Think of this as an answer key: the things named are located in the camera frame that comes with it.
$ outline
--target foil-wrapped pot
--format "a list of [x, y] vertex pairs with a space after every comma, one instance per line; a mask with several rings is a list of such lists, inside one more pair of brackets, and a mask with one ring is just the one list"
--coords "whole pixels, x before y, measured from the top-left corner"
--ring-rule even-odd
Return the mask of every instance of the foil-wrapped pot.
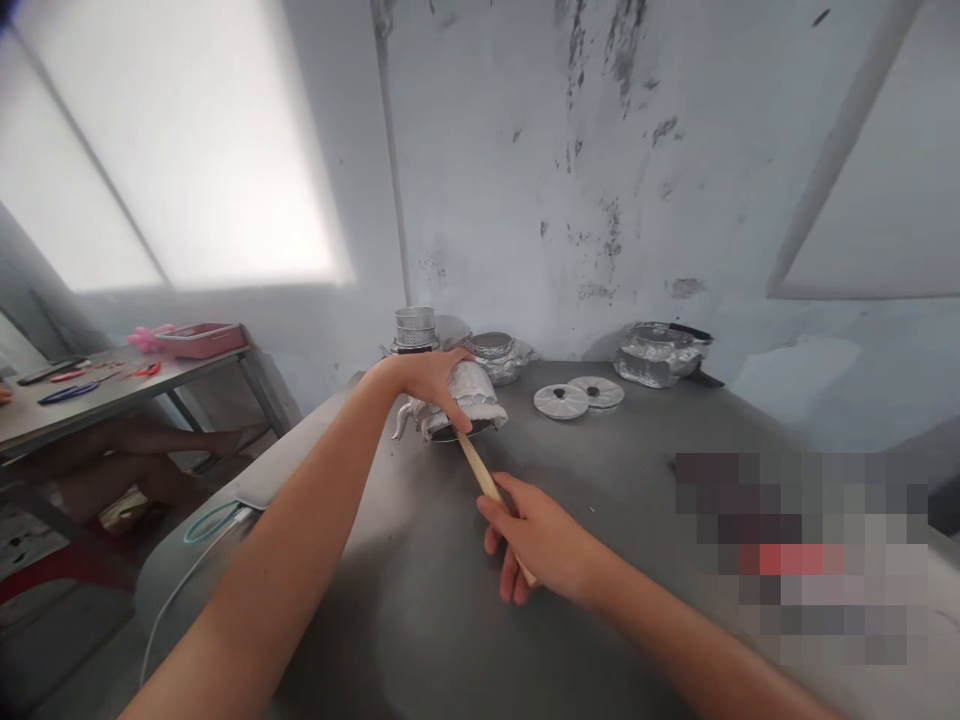
[[669, 388], [697, 369], [709, 340], [670, 328], [666, 323], [638, 323], [620, 340], [613, 362], [624, 380], [652, 388]]
[[468, 335], [462, 345], [487, 371], [494, 387], [509, 385], [520, 377], [523, 366], [533, 356], [532, 347], [502, 332]]
[[[483, 432], [489, 427], [499, 429], [507, 422], [507, 411], [500, 406], [490, 378], [477, 363], [469, 360], [458, 363], [450, 373], [447, 386], [457, 405], [473, 423], [470, 436]], [[411, 416], [424, 442], [456, 440], [450, 418], [443, 410], [436, 405], [414, 399], [401, 407], [400, 412], [397, 413], [397, 431], [393, 434], [394, 440], [399, 440], [403, 436], [407, 420]]]

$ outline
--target blue cable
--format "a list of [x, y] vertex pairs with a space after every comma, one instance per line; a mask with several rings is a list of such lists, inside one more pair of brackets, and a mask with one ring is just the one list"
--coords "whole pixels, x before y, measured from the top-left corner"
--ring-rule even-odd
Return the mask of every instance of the blue cable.
[[[203, 533], [203, 535], [200, 535], [199, 537], [191, 537], [194, 531], [198, 527], [200, 527], [203, 523], [205, 523], [207, 520], [209, 520], [211, 517], [216, 515], [221, 510], [226, 510], [228, 507], [231, 507], [231, 506], [233, 507], [233, 510], [231, 510], [226, 515], [224, 515], [218, 522], [216, 522], [213, 525], [213, 527], [211, 527], [209, 530]], [[231, 500], [230, 502], [225, 502], [223, 505], [219, 505], [218, 507], [215, 507], [210, 512], [202, 515], [193, 525], [190, 526], [190, 529], [183, 534], [183, 542], [186, 545], [193, 545], [194, 543], [198, 543], [203, 540], [206, 540], [208, 537], [216, 533], [220, 528], [222, 528], [224, 525], [230, 522], [233, 516], [237, 514], [237, 510], [239, 509], [240, 509], [240, 505], [237, 503], [236, 500]]]

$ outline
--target table leg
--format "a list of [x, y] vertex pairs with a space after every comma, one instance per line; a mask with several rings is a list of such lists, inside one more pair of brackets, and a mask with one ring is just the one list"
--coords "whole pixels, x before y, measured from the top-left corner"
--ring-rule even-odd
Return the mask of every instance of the table leg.
[[263, 390], [263, 385], [260, 383], [260, 378], [257, 377], [256, 371], [250, 366], [246, 355], [241, 355], [237, 362], [240, 364], [240, 370], [243, 372], [243, 377], [246, 379], [247, 385], [250, 386], [253, 396], [257, 399], [260, 410], [263, 412], [264, 417], [267, 418], [267, 422], [270, 423], [270, 428], [273, 430], [274, 435], [277, 436], [277, 439], [282, 438], [284, 436], [283, 423], [280, 422], [280, 418], [277, 417], [273, 405], [270, 404], [270, 400]]
[[177, 409], [177, 412], [180, 413], [183, 416], [183, 419], [187, 421], [187, 425], [190, 426], [191, 430], [194, 432], [203, 432], [203, 428], [200, 427], [200, 422], [194, 417], [193, 413], [187, 409], [187, 406], [183, 404], [183, 400], [180, 399], [180, 396], [177, 394], [176, 390], [168, 391], [167, 397], [170, 398], [170, 402], [173, 403], [173, 406]]
[[137, 569], [133, 564], [124, 560], [109, 544], [52, 505], [32, 487], [17, 480], [9, 470], [2, 468], [0, 468], [0, 495], [21, 510], [33, 515], [54, 532], [60, 533], [70, 542], [91, 552], [116, 573], [119, 579], [133, 585], [137, 577]]

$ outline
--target stainless steel table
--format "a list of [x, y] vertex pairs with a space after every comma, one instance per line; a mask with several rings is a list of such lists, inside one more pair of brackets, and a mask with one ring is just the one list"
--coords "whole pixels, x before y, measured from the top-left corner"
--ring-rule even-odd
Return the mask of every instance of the stainless steel table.
[[[284, 435], [283, 424], [271, 406], [257, 372], [248, 360], [251, 346], [246, 345], [206, 360], [175, 358], [169, 353], [141, 356], [139, 352], [130, 352], [130, 350], [121, 348], [107, 351], [93, 358], [93, 362], [122, 359], [125, 361], [122, 368], [124, 371], [136, 367], [137, 364], [160, 362], [160, 372], [145, 378], [111, 378], [87, 395], [46, 406], [38, 405], [37, 400], [58, 389], [103, 377], [113, 370], [91, 370], [76, 380], [59, 385], [41, 382], [20, 387], [15, 384], [16, 378], [11, 378], [13, 402], [0, 408], [0, 458], [16, 457], [32, 452], [105, 418], [138, 407], [159, 395], [169, 397], [187, 424], [194, 431], [201, 431], [200, 423], [183, 404], [176, 389], [233, 363], [239, 364], [251, 392], [277, 438]], [[16, 503], [71, 542], [80, 543], [96, 552], [118, 573], [132, 578], [133, 568], [116, 557], [116, 553], [108, 545], [47, 502], [29, 485], [19, 482], [16, 477], [15, 463], [0, 467], [0, 496]]]
[[[543, 487], [631, 563], [739, 633], [736, 612], [677, 537], [670, 461], [676, 452], [793, 453], [799, 448], [725, 390], [690, 383], [654, 391], [624, 382], [626, 397], [614, 413], [569, 423], [535, 411], [536, 389], [579, 375], [615, 379], [606, 363], [526, 368], [519, 381], [498, 390], [510, 421], [498, 433], [478, 436], [478, 451], [492, 470], [507, 470]], [[240, 480], [289, 476], [356, 381], [198, 514], [229, 499]], [[535, 593], [523, 608], [501, 603], [500, 563], [483, 552], [485, 523], [475, 505], [479, 490], [460, 448], [424, 445], [410, 431], [402, 441], [390, 441], [392, 431], [391, 420], [343, 561], [287, 669], [272, 716], [690, 716], [642, 654], [598, 619], [546, 591]], [[146, 627], [202, 551], [182, 543], [192, 520], [166, 538], [143, 568], [136, 605]], [[243, 535], [236, 530], [225, 538], [173, 603], [158, 633], [155, 663], [199, 614]], [[960, 597], [954, 561], [943, 559], [949, 548], [937, 552], [944, 587]], [[956, 642], [945, 652], [960, 659]], [[909, 697], [911, 683], [924, 687], [926, 681], [904, 679], [910, 668], [874, 670], [791, 672], [843, 707], [879, 707], [878, 716], [900, 717], [897, 700], [903, 701], [904, 693]], [[949, 697], [937, 699], [937, 707], [943, 706], [941, 700], [958, 700], [952, 681], [944, 684]]]

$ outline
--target chopstick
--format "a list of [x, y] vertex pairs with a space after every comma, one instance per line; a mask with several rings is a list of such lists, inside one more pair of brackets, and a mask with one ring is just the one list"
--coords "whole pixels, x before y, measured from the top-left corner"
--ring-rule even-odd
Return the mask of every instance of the chopstick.
[[[460, 441], [460, 447], [463, 448], [463, 454], [467, 456], [467, 462], [470, 463], [470, 467], [473, 469], [473, 474], [477, 477], [477, 482], [480, 483], [480, 489], [483, 490], [483, 494], [491, 500], [495, 500], [496, 502], [500, 503], [507, 512], [510, 512], [510, 508], [508, 508], [507, 504], [503, 501], [503, 496], [500, 494], [497, 484], [493, 481], [493, 478], [490, 477], [487, 466], [483, 464], [483, 460], [481, 460], [480, 456], [477, 454], [477, 449], [473, 447], [473, 443], [470, 442], [470, 438], [468, 438], [459, 430], [456, 430], [456, 433], [457, 440]], [[527, 581], [527, 585], [532, 590], [537, 584], [536, 575], [527, 570], [527, 566], [523, 564], [523, 560], [520, 559], [520, 556], [517, 555], [516, 552], [514, 552], [514, 555], [517, 558], [517, 565], [520, 566], [520, 572], [523, 573], [523, 577]]]

